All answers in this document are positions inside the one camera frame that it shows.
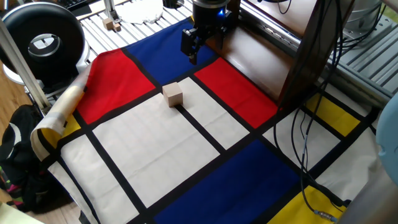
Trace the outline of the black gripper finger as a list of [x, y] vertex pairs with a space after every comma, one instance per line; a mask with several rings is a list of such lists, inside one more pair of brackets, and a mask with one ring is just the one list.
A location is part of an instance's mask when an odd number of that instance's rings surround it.
[[224, 43], [224, 38], [228, 34], [229, 31], [234, 27], [234, 22], [233, 22], [233, 13], [228, 11], [226, 13], [226, 17], [221, 25], [221, 27], [218, 27], [215, 32], [215, 45], [217, 49], [222, 49], [223, 48], [223, 43]]
[[189, 58], [193, 65], [197, 64], [197, 53], [202, 45], [198, 36], [198, 29], [184, 29], [182, 31], [181, 51]]

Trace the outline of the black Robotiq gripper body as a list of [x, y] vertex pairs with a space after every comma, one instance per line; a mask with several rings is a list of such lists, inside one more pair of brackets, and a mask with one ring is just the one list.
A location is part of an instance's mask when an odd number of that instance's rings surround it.
[[227, 5], [230, 0], [193, 0], [193, 27], [220, 29], [227, 26]]

